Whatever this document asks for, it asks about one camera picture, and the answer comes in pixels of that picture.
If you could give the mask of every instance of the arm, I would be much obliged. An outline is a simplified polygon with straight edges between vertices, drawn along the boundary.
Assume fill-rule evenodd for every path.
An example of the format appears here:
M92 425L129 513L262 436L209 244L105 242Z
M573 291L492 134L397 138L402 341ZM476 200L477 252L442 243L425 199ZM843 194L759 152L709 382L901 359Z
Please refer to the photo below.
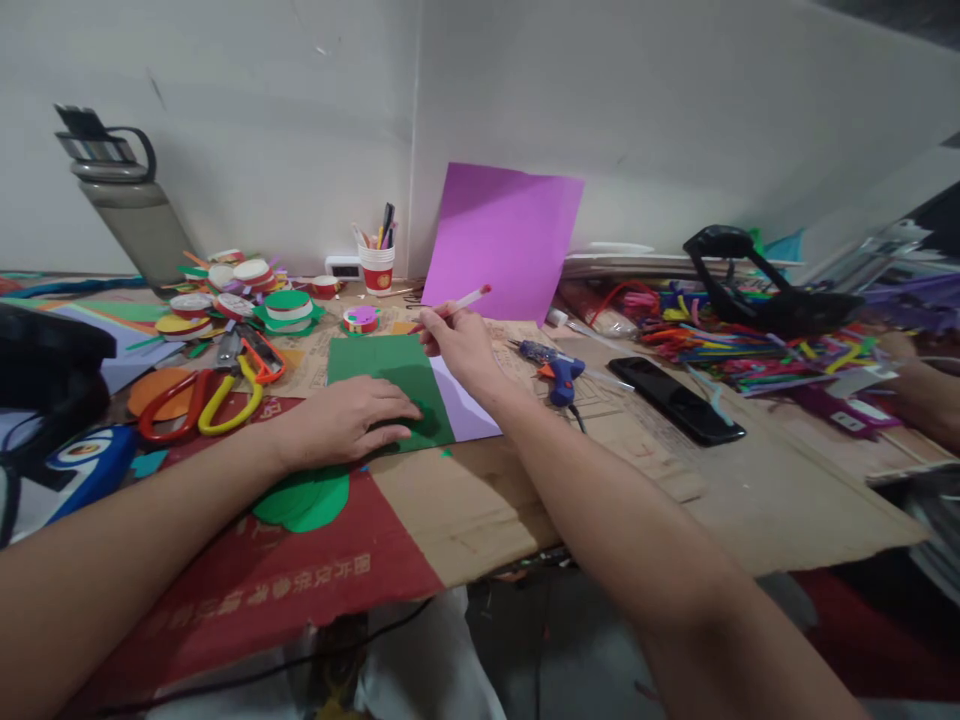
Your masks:
M899 377L884 383L896 392L890 402L897 416L953 454L960 454L960 378L923 362L913 341L903 333L883 335L879 347L905 363L897 369ZM954 347L928 354L955 352Z
M296 470L408 437L420 410L386 380L335 383L0 553L0 697L52 716L230 520Z
M517 392L482 319L421 337L513 442L583 569L636 629L672 716L865 718L779 608L670 497L633 466Z

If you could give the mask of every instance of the smartphone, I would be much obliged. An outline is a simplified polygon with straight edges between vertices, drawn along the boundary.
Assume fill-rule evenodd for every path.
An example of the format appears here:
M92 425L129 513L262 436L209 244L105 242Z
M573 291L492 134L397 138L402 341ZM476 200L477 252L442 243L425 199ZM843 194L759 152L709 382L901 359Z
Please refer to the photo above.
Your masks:
M694 442L705 447L739 440L747 431L717 415L710 403L644 358L617 358L607 367Z

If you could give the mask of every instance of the gray water bottle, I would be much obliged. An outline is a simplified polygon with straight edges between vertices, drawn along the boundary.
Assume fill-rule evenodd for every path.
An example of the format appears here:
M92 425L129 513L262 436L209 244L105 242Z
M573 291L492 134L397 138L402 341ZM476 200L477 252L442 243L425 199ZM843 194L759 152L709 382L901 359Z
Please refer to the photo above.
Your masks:
M173 297L177 291L163 286L183 282L177 267L192 266L183 253L196 251L163 188L154 182L157 156L150 140L137 128L105 128L90 108L54 107L67 126L56 136L74 160L70 172L80 179L83 194L153 292L163 300ZM147 167L137 163L126 140L109 134L118 131L140 139Z

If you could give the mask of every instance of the white wall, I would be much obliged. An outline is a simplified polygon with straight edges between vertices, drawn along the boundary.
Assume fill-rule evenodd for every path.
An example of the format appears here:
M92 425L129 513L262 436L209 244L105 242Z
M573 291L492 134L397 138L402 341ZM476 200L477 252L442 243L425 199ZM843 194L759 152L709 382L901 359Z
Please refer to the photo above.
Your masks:
M419 8L0 3L0 267L132 270L67 170L54 102L146 131L203 251L267 249L304 272L350 251L351 220L375 228L408 201Z
M207 252L311 272L389 199L423 274L459 160L586 178L575 246L807 226L816 262L949 184L919 159L960 129L960 55L800 0L6 0L3 268L132 269L54 102L143 128Z
M574 246L676 251L811 226L960 129L960 55L792 0L424 0L420 68L411 274L451 160L584 177Z

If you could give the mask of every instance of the orange paper circle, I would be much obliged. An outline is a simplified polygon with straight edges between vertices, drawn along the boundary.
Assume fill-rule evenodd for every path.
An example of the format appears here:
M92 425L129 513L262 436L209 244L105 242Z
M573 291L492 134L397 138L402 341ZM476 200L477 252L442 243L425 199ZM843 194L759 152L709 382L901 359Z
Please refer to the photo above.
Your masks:
M147 409L147 405L164 390L172 388L178 382L183 380L192 371L184 368L161 368L154 370L149 375L144 375L137 380L130 388L130 399L127 401L127 410L135 416L140 417L140 413ZM186 415L190 409L190 398L193 397L194 385L191 385L181 393L177 393L167 402L154 416L154 420L161 422L163 420L173 420L181 415Z

